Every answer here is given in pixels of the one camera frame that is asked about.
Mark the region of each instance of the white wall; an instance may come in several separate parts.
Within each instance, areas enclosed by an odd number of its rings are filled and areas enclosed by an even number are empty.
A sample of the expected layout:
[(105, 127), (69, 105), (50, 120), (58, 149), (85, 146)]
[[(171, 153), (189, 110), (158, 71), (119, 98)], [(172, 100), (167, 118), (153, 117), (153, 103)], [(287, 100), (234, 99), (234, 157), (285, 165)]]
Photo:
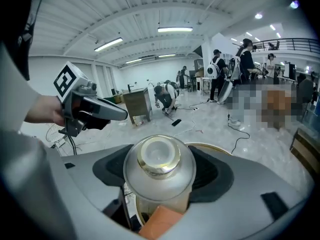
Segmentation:
[(207, 38), (201, 45), (203, 56), (203, 67), (206, 69), (214, 56), (214, 50), (218, 49), (223, 54), (236, 55), (238, 49), (229, 38), (224, 37), (221, 33), (212, 38)]
[[(28, 84), (38, 93), (42, 95), (51, 95), (56, 96), (57, 90), (53, 84), (54, 80), (58, 76), (58, 73), (62, 70), (63, 66), (67, 61), (71, 63), (78, 64), (87, 64), (87, 65), (100, 65), (107, 66), (104, 63), (93, 62), (92, 60), (87, 59), (78, 59), (78, 58), (70, 58), (70, 57), (30, 57), (29, 58), (29, 73), (30, 73), (30, 81)], [(99, 85), (99, 81), (104, 81), (105, 79), (96, 79), (94, 81)], [(52, 146), (52, 143), (46, 141), (46, 133), (51, 124), (40, 123), (40, 124), (31, 124), (24, 122), (21, 126), (21, 132), (29, 135), (36, 136), (47, 146)]]
[(126, 90), (127, 84), (125, 84), (124, 82), (124, 76), (123, 76), (122, 70), (120, 70), (115, 66), (112, 66), (111, 71), (114, 79), (114, 83), (113, 83), (115, 85), (114, 88), (119, 92), (121, 92), (122, 90)]
[(127, 85), (130, 84), (131, 89), (138, 89), (147, 87), (151, 82), (153, 84), (157, 84), (158, 82), (164, 82), (165, 80), (170, 80), (175, 82), (177, 72), (183, 68), (183, 66), (187, 67), (186, 75), (189, 75), (189, 71), (195, 70), (194, 59), (193, 58), (182, 58), (182, 59), (161, 59), (156, 60), (154, 62), (140, 64), (136, 66), (127, 67), (125, 69), (121, 69), (123, 83), (123, 89), (127, 90)]

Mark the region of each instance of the ceiling beam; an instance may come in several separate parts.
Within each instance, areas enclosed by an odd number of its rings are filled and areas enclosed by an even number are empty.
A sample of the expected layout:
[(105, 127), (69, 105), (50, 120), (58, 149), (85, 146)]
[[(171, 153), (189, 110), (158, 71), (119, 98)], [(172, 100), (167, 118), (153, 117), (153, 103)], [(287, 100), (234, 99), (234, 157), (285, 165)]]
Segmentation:
[(136, 7), (131, 7), (129, 9), (125, 9), (119, 12), (116, 12), (112, 15), (108, 15), (107, 17), (95, 22), (91, 26), (87, 27), (82, 33), (80, 33), (78, 36), (76, 36), (72, 41), (70, 41), (66, 47), (63, 49), (63, 55), (66, 55), (67, 52), (72, 49), (79, 41), (81, 41), (83, 38), (85, 38), (90, 33), (96, 31), (101, 26), (117, 20), (121, 17), (128, 16), (131, 14), (136, 14), (138, 12), (144, 11), (144, 10), (159, 10), (159, 9), (166, 9), (166, 8), (183, 8), (183, 9), (190, 9), (190, 10), (199, 10), (199, 11), (206, 11), (211, 14), (218, 14), (226, 17), (227, 19), (232, 19), (231, 14), (227, 12), (223, 12), (221, 10), (215, 9), (215, 8), (208, 8), (204, 5), (194, 4), (194, 3), (186, 3), (186, 2), (160, 2), (160, 3), (147, 3), (143, 5), (139, 5)]
[(116, 47), (112, 47), (109, 50), (102, 52), (101, 54), (98, 54), (95, 58), (98, 60), (106, 55), (119, 52), (120, 50), (130, 48), (133, 46), (143, 45), (147, 43), (153, 43), (153, 42), (159, 42), (159, 41), (166, 41), (166, 40), (202, 40), (203, 36), (200, 35), (188, 35), (187, 37), (182, 34), (171, 34), (171, 35), (162, 35), (162, 36), (156, 36), (156, 37), (150, 37), (145, 39), (136, 40), (133, 42), (127, 42), (122, 45), (118, 45)]
[(73, 59), (80, 59), (80, 60), (87, 60), (87, 61), (92, 61), (92, 62), (97, 62), (97, 63), (103, 63), (108, 66), (118, 67), (117, 65), (109, 63), (109, 62), (97, 60), (97, 59), (90, 58), (90, 57), (82, 57), (82, 56), (68, 56), (68, 55), (62, 55), (62, 54), (41, 53), (40, 52), (40, 53), (29, 54), (29, 57), (63, 57), (63, 58), (71, 58), (71, 59), (73, 58)]
[[(190, 49), (190, 46), (182, 46), (181, 48), (183, 48), (184, 50)], [(121, 58), (117, 58), (111, 61), (111, 63), (113, 64), (118, 64), (118, 65), (122, 65), (125, 62), (128, 61), (132, 61), (132, 60), (136, 60), (140, 57), (143, 56), (149, 56), (149, 55), (165, 55), (165, 54), (171, 54), (176, 52), (177, 48), (163, 48), (163, 49), (157, 49), (157, 50), (149, 50), (149, 51), (144, 51), (141, 53), (137, 53), (137, 54), (131, 54), (128, 57), (121, 57)]]
[(154, 63), (154, 62), (164, 62), (164, 61), (172, 61), (172, 60), (178, 60), (178, 59), (196, 59), (197, 57), (194, 55), (191, 56), (184, 56), (184, 55), (179, 55), (179, 56), (174, 56), (174, 57), (168, 57), (168, 58), (158, 58), (158, 59), (146, 59), (146, 60), (141, 60), (132, 64), (126, 64), (125, 66), (120, 67), (120, 70), (125, 70), (127, 68), (134, 67), (136, 65), (143, 65), (143, 64), (148, 64), (148, 63)]

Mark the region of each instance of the desk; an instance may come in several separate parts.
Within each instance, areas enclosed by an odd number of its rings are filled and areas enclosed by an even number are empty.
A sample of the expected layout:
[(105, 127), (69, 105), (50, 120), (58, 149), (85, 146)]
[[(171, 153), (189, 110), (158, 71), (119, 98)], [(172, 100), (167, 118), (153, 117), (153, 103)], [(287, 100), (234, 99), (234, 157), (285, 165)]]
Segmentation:
[(209, 89), (208, 89), (208, 91), (209, 91), (209, 93), (211, 92), (211, 80), (212, 80), (212, 78), (210, 78), (210, 77), (200, 77), (200, 84), (201, 84), (201, 81), (202, 81), (202, 88), (201, 88), (201, 90), (202, 90), (202, 95), (205, 95), (205, 82), (206, 81), (208, 81), (209, 82)]
[(133, 117), (142, 115), (146, 115), (146, 119), (150, 122), (152, 108), (148, 88), (136, 89), (131, 92), (124, 91), (122, 95), (133, 124), (135, 123)]

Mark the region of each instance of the person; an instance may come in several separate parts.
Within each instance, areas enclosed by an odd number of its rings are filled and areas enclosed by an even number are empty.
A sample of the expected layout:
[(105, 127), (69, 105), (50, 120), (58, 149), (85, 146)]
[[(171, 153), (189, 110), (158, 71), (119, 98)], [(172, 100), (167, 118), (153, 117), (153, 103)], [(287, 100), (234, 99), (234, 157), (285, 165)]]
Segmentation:
[(306, 75), (303, 73), (300, 73), (299, 76), (296, 78), (297, 84), (296, 86), (298, 87), (300, 83), (306, 79)]
[(308, 103), (313, 99), (315, 72), (311, 72), (310, 76), (311, 80), (304, 79), (297, 88), (298, 103), (302, 105), (302, 116), (299, 118), (301, 122), (307, 111)]
[[(219, 51), (218, 49), (215, 49), (213, 51), (212, 62), (216, 63), (216, 61), (217, 61), (216, 64), (220, 69), (220, 74), (218, 75), (218, 77), (216, 79), (211, 80), (210, 102), (217, 102), (217, 100), (214, 99), (216, 87), (218, 87), (218, 97), (219, 97), (221, 89), (224, 86), (225, 75), (228, 71), (225, 61), (223, 59), (218, 60), (218, 58), (220, 58), (220, 55), (221, 55), (221, 51)], [(223, 102), (218, 101), (217, 104), (219, 104), (219, 105), (224, 104), (224, 101)]]
[(250, 98), (250, 89), (246, 87), (250, 84), (250, 74), (258, 73), (259, 71), (255, 68), (254, 61), (252, 59), (251, 50), (253, 49), (253, 42), (245, 38), (243, 44), (237, 51), (237, 57), (240, 57), (240, 78), (237, 81), (239, 83), (239, 89), (235, 90), (230, 97), (232, 100), (238, 103), (237, 109), (234, 109), (232, 102), (228, 103), (228, 108), (231, 110), (231, 115), (228, 117), (228, 124), (233, 127), (239, 127), (241, 125), (240, 119), (244, 117), (245, 111), (245, 100)]
[(273, 76), (273, 84), (274, 85), (278, 85), (279, 84), (278, 76), (280, 75), (280, 71), (281, 71), (281, 68), (279, 66), (276, 67), (275, 70), (274, 70), (274, 76)]
[(269, 78), (275, 77), (275, 55), (273, 53), (268, 54), (268, 60), (266, 61), (266, 70), (268, 70), (268, 74), (266, 75)]
[(176, 110), (175, 103), (176, 103), (176, 98), (178, 96), (177, 91), (175, 88), (169, 84), (169, 83), (162, 83), (160, 85), (157, 85), (154, 88), (155, 92), (155, 106), (160, 107), (158, 100), (163, 104), (162, 111), (166, 111), (167, 114), (170, 114), (172, 109)]
[(269, 45), (268, 51), (272, 51), (275, 49), (275, 46), (272, 43), (269, 42), (268, 45)]
[(187, 70), (187, 67), (186, 67), (186, 66), (183, 66), (183, 68), (182, 68), (181, 71), (180, 71), (180, 75), (179, 75), (180, 88), (181, 88), (182, 90), (185, 89), (185, 76), (186, 76), (186, 77), (189, 77), (188, 75), (186, 75), (186, 70)]
[(317, 85), (315, 87), (313, 87), (313, 93), (312, 93), (312, 105), (315, 104), (315, 102), (317, 102), (318, 99), (318, 91), (317, 91)]

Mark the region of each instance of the black cable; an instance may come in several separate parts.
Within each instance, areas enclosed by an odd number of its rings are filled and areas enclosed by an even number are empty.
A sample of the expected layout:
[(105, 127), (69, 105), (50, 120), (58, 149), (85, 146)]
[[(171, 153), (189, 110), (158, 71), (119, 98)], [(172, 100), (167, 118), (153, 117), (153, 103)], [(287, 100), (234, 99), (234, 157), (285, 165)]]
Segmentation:
[(198, 103), (198, 104), (193, 104), (193, 105), (190, 105), (189, 106), (189, 108), (179, 108), (180, 106), (181, 106), (181, 104), (176, 104), (175, 106), (176, 106), (176, 108), (178, 109), (178, 110), (195, 110), (195, 109), (197, 109), (197, 107), (194, 107), (194, 108), (192, 108), (193, 106), (197, 106), (197, 105), (201, 105), (201, 104), (206, 104), (206, 103), (208, 103), (209, 102), (209, 98), (206, 100), (206, 102), (200, 102), (200, 103)]
[(234, 152), (234, 150), (236, 149), (236, 147), (237, 147), (237, 142), (238, 142), (238, 140), (241, 140), (241, 139), (244, 139), (244, 140), (250, 139), (250, 134), (247, 133), (247, 132), (245, 132), (245, 131), (238, 130), (238, 129), (235, 129), (235, 128), (231, 127), (229, 123), (228, 123), (228, 126), (229, 126), (231, 129), (233, 129), (233, 130), (236, 130), (236, 131), (238, 131), (238, 132), (240, 132), (240, 133), (244, 133), (244, 134), (247, 134), (247, 135), (248, 135), (247, 138), (245, 138), (245, 137), (240, 137), (240, 138), (238, 138), (238, 139), (235, 141), (234, 148), (233, 148), (232, 151), (231, 151), (231, 154), (232, 154), (232, 153)]
[(73, 143), (73, 146), (74, 146), (74, 151), (75, 151), (75, 155), (77, 156), (78, 153), (77, 153), (77, 147), (76, 147), (76, 144), (75, 144), (75, 141), (74, 139), (70, 136), (71, 140), (72, 140), (72, 143)]
[(73, 155), (76, 156), (76, 155), (77, 155), (77, 150), (76, 150), (75, 142), (74, 142), (74, 140), (71, 138), (71, 136), (69, 136), (69, 135), (68, 135), (68, 139), (69, 139), (70, 144), (71, 144), (72, 149), (73, 149)]

